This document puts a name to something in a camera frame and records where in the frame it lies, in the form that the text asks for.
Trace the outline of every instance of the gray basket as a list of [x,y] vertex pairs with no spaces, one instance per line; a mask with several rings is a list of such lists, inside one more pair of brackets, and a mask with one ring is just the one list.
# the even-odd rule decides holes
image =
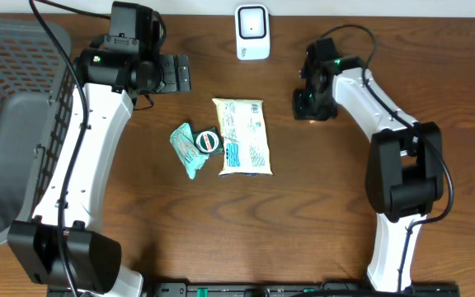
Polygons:
[[[49,24],[69,54],[67,32]],[[0,20],[0,244],[49,185],[71,116],[73,81],[36,21]]]

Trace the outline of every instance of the white device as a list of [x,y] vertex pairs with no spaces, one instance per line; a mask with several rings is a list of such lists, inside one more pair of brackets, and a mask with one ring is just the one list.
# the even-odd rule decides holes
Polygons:
[[236,53],[241,60],[266,59],[270,53],[269,11],[261,4],[236,8]]

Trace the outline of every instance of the wooden table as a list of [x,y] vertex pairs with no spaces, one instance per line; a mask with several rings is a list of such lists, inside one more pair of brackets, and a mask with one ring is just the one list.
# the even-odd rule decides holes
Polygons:
[[[45,18],[71,35],[73,57],[109,29],[108,21],[85,16]],[[307,45],[333,26],[359,23],[380,39],[371,65],[379,85],[410,115],[442,129],[455,182],[451,215],[422,229],[412,279],[455,281],[462,296],[475,296],[475,19],[273,16],[270,57],[256,62],[237,59],[231,16],[164,21],[162,52],[188,54],[193,87],[155,96],[155,107],[135,112],[120,139],[103,233],[122,244],[125,265],[193,282],[363,276],[375,233],[364,191],[368,141],[343,110],[314,124],[293,120],[291,110]],[[338,33],[336,42],[363,57],[370,49],[357,31]],[[169,137],[187,120],[195,130],[218,125],[213,97],[265,101],[273,177],[219,178],[218,156],[188,178]],[[44,294],[8,246],[0,247],[0,296]]]

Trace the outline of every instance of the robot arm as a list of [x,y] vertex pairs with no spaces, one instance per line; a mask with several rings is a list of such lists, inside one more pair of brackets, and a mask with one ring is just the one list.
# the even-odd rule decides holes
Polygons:
[[[362,68],[351,68],[334,76],[332,82],[332,95],[336,103],[346,109],[359,127],[364,131],[368,140],[372,135],[383,130],[399,131],[406,127],[398,123],[378,104],[364,87],[361,79]],[[417,120],[406,114],[393,103],[392,99],[384,93],[374,81],[369,70],[366,70],[366,78],[377,95],[396,111],[404,120],[414,125]],[[377,214],[377,232],[375,237],[374,254],[368,266],[367,277],[370,284],[377,291],[395,292],[398,287],[398,268],[400,267],[402,250],[406,241],[406,230],[412,221],[425,219],[426,215],[412,214],[400,218],[397,222],[391,222],[385,214]],[[401,290],[412,283],[410,278],[410,266],[412,264],[413,251],[416,245],[417,235],[421,226],[413,229],[407,249],[407,257],[402,273]]]
[[[297,120],[327,120],[344,107],[364,131],[371,143],[366,192],[377,212],[374,254],[367,270],[374,290],[396,292],[399,268],[412,222],[426,218],[432,203],[442,196],[442,171],[433,154],[407,127],[394,120],[374,99],[362,81],[364,63],[357,57],[341,57],[331,39],[318,40],[308,47],[301,77],[305,90],[294,93],[294,116]],[[407,123],[417,126],[441,151],[440,131],[434,123],[418,124],[401,110],[365,70],[366,79],[379,98]],[[403,167],[402,156],[416,157],[416,164]],[[412,283],[410,267],[421,226],[412,230],[401,288]]]
[[155,35],[160,35],[161,29],[165,30],[162,20],[152,9],[115,2],[110,33],[102,37],[104,48],[93,41],[92,47],[75,61],[77,78],[89,106],[89,121],[68,182],[66,203],[59,203],[60,189],[83,113],[77,89],[73,90],[71,106],[67,108],[70,115],[59,115],[70,116],[70,121],[48,190],[36,206],[31,222],[14,221],[7,237],[32,282],[67,289],[56,236],[58,209],[64,207],[64,241],[78,290],[108,297],[141,295],[143,277],[122,266],[120,244],[99,233],[104,191],[116,145],[137,98],[150,93],[190,91],[188,58],[158,53],[164,37]]

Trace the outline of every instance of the white package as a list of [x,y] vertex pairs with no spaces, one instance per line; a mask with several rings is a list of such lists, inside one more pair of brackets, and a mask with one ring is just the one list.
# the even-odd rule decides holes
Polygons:
[[269,145],[263,120],[263,100],[214,98],[224,139],[223,171],[219,174],[270,174]]

